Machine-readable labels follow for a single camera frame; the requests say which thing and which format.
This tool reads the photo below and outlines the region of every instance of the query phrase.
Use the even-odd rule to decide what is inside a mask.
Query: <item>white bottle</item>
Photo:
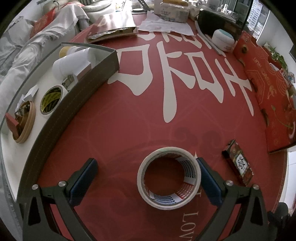
[[[207,7],[210,9],[217,11],[217,8],[220,5],[220,0],[207,0]]]

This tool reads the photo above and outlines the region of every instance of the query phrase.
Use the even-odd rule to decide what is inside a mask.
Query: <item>red table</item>
[[[145,15],[134,19],[140,25]],[[75,42],[83,42],[86,34]],[[260,186],[267,211],[275,210],[287,153],[267,153],[265,122],[243,66],[230,53],[218,55],[198,36],[140,34],[101,43],[118,50],[119,74],[73,118],[44,165],[39,185],[68,179],[93,157],[99,173],[75,210],[97,240],[193,240],[215,211],[204,191],[177,210],[155,209],[138,192],[138,168],[152,151],[176,146],[238,183],[221,156],[228,141],[236,139],[254,171],[251,184]],[[54,214],[70,238],[56,209]]]

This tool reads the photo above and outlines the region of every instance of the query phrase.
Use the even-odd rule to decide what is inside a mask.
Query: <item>small decorated box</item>
[[[243,184],[247,186],[254,173],[239,144],[235,140],[231,140],[225,150],[222,151],[222,155]]]

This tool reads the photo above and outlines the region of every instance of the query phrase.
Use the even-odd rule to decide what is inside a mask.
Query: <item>metal bolt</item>
[[[63,186],[65,186],[66,185],[66,182],[65,181],[60,181],[59,182],[59,187],[63,187]]]
[[[233,186],[233,181],[231,181],[231,180],[227,180],[227,181],[226,181],[226,185],[227,185],[227,186]]]
[[[260,189],[260,187],[259,187],[257,184],[254,184],[254,185],[253,185],[253,188],[254,188],[255,190],[259,190],[259,189]]]
[[[32,189],[33,190],[36,190],[38,188],[38,184],[34,184],[33,186],[32,186]]]

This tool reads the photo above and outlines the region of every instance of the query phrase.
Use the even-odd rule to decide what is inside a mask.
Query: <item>teal lid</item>
[[[231,35],[230,33],[227,33],[227,32],[224,31],[223,29],[219,29],[219,31],[220,31],[221,33],[223,33],[224,35],[226,35],[226,36],[228,36],[228,37],[230,37],[230,38],[233,39],[233,37],[232,37],[232,35]]]

